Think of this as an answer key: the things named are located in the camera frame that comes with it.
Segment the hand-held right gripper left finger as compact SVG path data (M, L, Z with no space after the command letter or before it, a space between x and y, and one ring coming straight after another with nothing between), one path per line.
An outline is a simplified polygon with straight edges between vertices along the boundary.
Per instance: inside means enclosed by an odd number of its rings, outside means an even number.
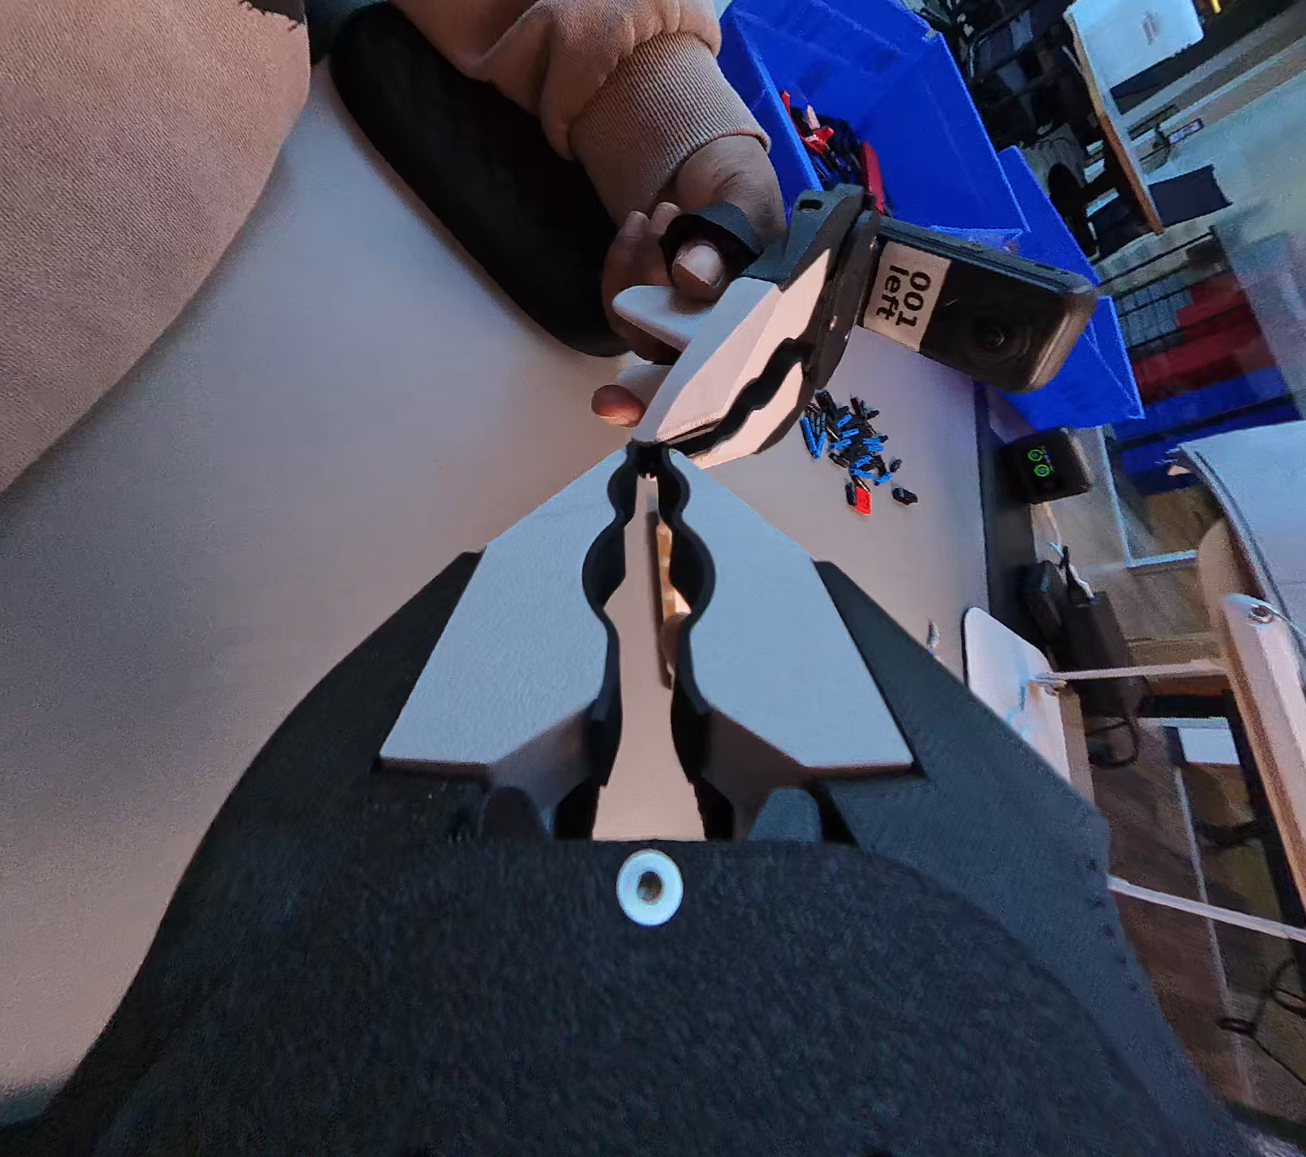
M378 752L387 775L518 791L591 839L622 734L609 603L640 456L620 449L490 541Z

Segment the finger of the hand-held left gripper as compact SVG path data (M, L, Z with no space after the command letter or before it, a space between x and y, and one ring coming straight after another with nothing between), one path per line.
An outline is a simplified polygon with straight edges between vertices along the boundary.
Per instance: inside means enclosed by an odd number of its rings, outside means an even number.
M764 360L718 351L670 370L677 434L670 447L693 466L758 455L791 428L807 394L809 349L775 349Z
M632 430L639 445L671 444L718 430L744 388L816 316L831 252L822 249L783 283L737 278L670 368Z

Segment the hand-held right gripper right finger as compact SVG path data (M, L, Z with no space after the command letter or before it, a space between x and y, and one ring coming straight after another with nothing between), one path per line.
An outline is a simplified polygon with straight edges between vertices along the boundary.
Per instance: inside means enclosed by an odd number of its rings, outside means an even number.
M658 513L689 605L670 734L707 839L744 839L776 790L905 773L912 753L816 561L661 451Z

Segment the heap of black blue pins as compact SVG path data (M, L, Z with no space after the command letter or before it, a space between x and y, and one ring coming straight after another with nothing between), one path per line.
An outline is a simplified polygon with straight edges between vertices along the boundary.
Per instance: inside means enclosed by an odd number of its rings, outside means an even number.
M871 505L885 496L900 508L911 508L919 496L900 481L903 460L888 455L888 436L877 426L878 418L880 411L861 398L839 403L828 389L818 389L807 399L797 426L807 456L841 474L841 496L843 483L852 479L870 489Z

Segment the person's left hand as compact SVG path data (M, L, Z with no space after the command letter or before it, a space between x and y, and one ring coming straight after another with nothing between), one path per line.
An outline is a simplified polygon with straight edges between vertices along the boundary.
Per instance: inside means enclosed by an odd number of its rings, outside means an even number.
M632 360L621 368L621 380L595 389L593 413L618 428L633 426L644 413L650 379L635 377L641 365L671 365L677 353L654 336L614 315L613 300L633 286L671 287L695 305L718 300L733 275L711 244L684 242L666 266L661 237L680 213L729 203L738 208L768 245L784 233L784 208L773 166L753 136L723 136L690 154L675 170L650 213L631 211L606 252L599 298L607 324L621 338Z

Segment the heap of red black parts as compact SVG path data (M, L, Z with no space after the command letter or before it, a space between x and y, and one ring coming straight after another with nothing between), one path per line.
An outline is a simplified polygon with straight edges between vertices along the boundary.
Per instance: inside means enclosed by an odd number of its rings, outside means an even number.
M892 213L880 159L869 142L846 120L821 114L810 104L797 105L786 90L779 101L824 189L861 187L881 215Z

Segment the white rounded side table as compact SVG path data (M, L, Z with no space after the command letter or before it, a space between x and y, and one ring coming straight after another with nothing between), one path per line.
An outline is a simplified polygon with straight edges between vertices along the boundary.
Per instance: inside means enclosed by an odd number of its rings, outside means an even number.
M1086 802L1095 786L1078 697L1050 682L1050 662L987 611L961 615L964 678L969 690Z

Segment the black device with green display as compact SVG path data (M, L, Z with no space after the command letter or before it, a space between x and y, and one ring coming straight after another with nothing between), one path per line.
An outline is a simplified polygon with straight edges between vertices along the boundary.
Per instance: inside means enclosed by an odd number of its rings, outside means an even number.
M1078 432L1069 428L1018 437L997 460L1010 496L1028 507L1085 496L1095 483Z

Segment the black power adapter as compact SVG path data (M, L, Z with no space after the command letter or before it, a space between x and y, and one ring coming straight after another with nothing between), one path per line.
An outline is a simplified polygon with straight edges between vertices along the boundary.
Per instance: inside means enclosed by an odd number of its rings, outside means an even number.
M1080 581L1066 561L1020 566L1016 592L1033 628L1033 643L1052 666L1089 671L1134 664L1108 596ZM1146 692L1139 677L1082 679L1070 686L1086 717L1115 723L1133 723Z

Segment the wooden table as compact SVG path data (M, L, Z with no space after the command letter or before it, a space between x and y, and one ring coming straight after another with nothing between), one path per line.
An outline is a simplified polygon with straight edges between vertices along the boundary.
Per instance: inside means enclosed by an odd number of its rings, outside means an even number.
M1161 234L1183 221L1207 217L1232 206L1218 187L1213 169L1205 166L1172 178L1150 183L1134 153L1129 127L1119 113L1086 49L1073 12L1063 15L1069 34L1070 53L1084 82L1090 112L1103 140L1103 169L1099 178L1089 183L1085 198L1099 198L1112 192L1131 214L1141 229L1149 234Z

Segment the black textured pad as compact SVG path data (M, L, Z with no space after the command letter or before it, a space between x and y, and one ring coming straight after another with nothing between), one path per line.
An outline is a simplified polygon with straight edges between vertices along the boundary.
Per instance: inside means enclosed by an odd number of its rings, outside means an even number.
M580 354L627 351L601 291L616 225L535 117L383 3L341 26L329 68L369 144L526 317Z

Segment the stack of red blue bins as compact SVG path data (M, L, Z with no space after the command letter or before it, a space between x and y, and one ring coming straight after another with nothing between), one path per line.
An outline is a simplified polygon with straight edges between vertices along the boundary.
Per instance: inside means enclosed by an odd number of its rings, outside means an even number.
M1236 274L1176 270L1118 293L1141 413L1111 426L1114 467L1139 496L1183 489L1182 444L1300 421L1297 396Z

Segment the white storage box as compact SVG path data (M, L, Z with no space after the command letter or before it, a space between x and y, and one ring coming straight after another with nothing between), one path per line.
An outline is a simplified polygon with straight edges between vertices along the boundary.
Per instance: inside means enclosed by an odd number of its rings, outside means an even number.
M1101 90L1118 87L1203 37L1194 0L1074 0L1066 12Z

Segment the white curved furniture panel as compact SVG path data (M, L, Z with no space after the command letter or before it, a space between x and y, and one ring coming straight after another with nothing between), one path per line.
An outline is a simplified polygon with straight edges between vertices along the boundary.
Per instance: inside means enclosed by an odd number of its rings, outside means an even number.
M1236 577L1216 611L1248 711L1278 772L1303 787L1304 425L1184 441L1177 463L1213 496L1228 535Z

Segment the person's beige hoodie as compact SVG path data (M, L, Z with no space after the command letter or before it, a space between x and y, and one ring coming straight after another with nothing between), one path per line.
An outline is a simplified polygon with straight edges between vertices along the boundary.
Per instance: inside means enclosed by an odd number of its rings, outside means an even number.
M2 0L1 477L183 311L308 86L303 0Z

